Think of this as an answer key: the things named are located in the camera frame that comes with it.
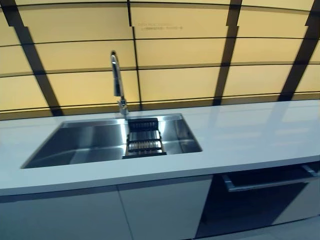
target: kitchen sink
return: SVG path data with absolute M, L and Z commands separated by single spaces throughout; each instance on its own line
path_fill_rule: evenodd
M 156 119 L 163 154 L 201 152 L 182 114 L 63 122 L 22 166 L 23 169 L 124 159 L 128 154 L 128 121 Z M 130 158 L 154 156 L 133 154 Z

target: dishwasher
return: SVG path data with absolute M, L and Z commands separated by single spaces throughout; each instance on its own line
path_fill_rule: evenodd
M 320 161 L 215 174 L 196 238 L 320 214 Z

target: faucet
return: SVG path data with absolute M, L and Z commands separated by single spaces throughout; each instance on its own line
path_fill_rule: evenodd
M 119 61 L 118 61 L 115 50 L 111 51 L 111 65 L 112 65 L 113 81 L 114 81 L 114 95 L 117 97 L 121 97 L 120 100 L 117 101 L 119 105 L 119 112 L 124 116 L 124 118 L 126 118 L 129 111 L 127 106 L 127 101 L 125 99 L 124 87 L 122 85 Z

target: kitchen counter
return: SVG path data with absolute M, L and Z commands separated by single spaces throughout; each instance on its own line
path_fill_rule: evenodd
M 131 112 L 181 113 L 202 151 L 21 169 L 63 121 L 119 117 L 86 114 L 0 121 L 0 196 L 320 161 L 320 100 L 267 102 Z

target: dish rack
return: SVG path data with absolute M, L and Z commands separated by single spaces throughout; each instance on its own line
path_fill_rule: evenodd
M 166 155 L 156 117 L 129 119 L 123 159 Z

